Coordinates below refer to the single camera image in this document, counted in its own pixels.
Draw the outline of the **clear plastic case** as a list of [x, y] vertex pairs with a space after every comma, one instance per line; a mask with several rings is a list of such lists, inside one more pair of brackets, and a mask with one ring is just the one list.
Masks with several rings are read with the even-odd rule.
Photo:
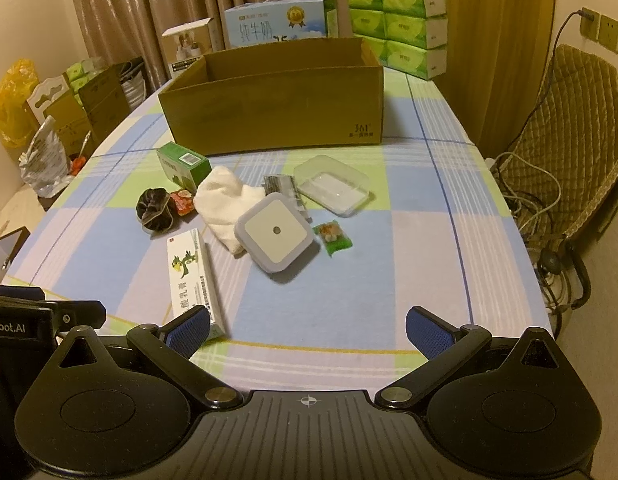
[[294, 169], [297, 190], [340, 217], [349, 217], [371, 198], [370, 180], [333, 157], [318, 155]]

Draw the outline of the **green medicine box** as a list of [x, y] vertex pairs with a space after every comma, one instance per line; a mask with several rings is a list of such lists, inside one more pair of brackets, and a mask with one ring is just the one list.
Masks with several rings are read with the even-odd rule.
[[204, 155], [175, 142], [160, 146], [157, 156], [167, 178], [192, 194], [211, 172], [210, 161]]

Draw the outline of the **white ointment box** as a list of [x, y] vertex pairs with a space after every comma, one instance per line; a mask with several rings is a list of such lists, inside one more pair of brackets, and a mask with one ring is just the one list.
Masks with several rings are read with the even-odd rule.
[[198, 229], [169, 237], [167, 256], [173, 314], [179, 316], [190, 308], [205, 307], [210, 317], [208, 338], [227, 336], [213, 266]]

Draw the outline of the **dark velvet scrunchie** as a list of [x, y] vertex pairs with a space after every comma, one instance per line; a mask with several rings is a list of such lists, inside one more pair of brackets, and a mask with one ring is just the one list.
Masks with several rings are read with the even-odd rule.
[[148, 188], [138, 198], [136, 216], [144, 230], [160, 234], [169, 231], [173, 218], [172, 198], [165, 188]]

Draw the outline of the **green candy packet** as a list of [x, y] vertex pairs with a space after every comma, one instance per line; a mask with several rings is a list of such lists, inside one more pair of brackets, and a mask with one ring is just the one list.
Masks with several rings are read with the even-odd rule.
[[336, 220], [324, 222], [313, 228], [327, 252], [332, 257], [335, 252], [352, 248], [352, 241]]

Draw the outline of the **white cotton glove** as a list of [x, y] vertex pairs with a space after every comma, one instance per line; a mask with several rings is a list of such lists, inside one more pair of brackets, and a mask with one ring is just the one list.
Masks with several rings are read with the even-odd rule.
[[219, 242], [238, 256], [244, 247], [234, 234], [237, 220], [265, 197], [262, 186], [247, 185], [229, 168], [216, 166], [198, 185], [194, 207]]

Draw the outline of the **brown cardboard boxes stack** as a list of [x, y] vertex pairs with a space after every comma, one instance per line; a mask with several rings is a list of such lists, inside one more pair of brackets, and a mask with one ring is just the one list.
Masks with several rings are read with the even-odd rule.
[[146, 99], [144, 58], [98, 70], [96, 58], [34, 88], [26, 110], [38, 125], [51, 116], [66, 154], [91, 156], [96, 148]]

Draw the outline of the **large cardboard box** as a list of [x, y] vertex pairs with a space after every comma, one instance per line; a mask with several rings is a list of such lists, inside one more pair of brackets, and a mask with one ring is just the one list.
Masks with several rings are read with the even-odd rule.
[[158, 99], [175, 142], [206, 156], [375, 145], [383, 136], [383, 67], [360, 38], [206, 54]]

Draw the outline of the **silver foil bag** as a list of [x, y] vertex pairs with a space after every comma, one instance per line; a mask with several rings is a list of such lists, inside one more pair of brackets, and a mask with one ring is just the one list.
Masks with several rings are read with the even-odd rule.
[[47, 116], [18, 158], [21, 179], [41, 198], [54, 197], [72, 180], [69, 158], [55, 127], [54, 117]]

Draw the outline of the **wall power socket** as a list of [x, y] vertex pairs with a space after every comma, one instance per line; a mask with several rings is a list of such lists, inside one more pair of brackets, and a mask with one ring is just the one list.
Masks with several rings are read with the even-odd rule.
[[580, 36], [618, 54], [618, 21], [588, 8], [581, 8], [578, 14]]

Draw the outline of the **yellow plastic bag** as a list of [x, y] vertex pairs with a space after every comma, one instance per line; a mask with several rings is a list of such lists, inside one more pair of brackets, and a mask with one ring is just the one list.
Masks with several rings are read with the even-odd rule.
[[40, 83], [32, 60], [16, 61], [0, 80], [0, 140], [4, 148], [24, 148], [36, 128], [27, 100]]

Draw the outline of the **red candy wrapper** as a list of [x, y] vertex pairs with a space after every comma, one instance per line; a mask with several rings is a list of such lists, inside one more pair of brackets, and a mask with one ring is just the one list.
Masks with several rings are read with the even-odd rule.
[[171, 192], [170, 197], [179, 217], [185, 217], [194, 211], [194, 195], [185, 188]]

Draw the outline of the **quilted brown chair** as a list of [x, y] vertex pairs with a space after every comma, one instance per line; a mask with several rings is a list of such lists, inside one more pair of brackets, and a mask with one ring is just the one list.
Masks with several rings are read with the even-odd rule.
[[591, 285], [573, 240], [618, 181], [618, 69], [557, 47], [538, 107], [494, 173], [524, 242], [568, 254], [582, 283], [572, 306], [586, 304]]

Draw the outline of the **square white night light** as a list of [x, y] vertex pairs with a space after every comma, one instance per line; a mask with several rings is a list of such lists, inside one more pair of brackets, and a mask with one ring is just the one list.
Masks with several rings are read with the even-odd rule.
[[315, 241], [309, 222], [281, 193], [271, 193], [248, 209], [234, 226], [236, 240], [268, 274], [286, 270]]

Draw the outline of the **wooden door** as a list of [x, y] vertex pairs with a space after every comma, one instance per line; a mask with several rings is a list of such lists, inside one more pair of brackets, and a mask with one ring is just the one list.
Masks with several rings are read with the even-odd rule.
[[506, 150], [532, 110], [556, 0], [447, 0], [447, 71], [436, 78], [486, 156]]

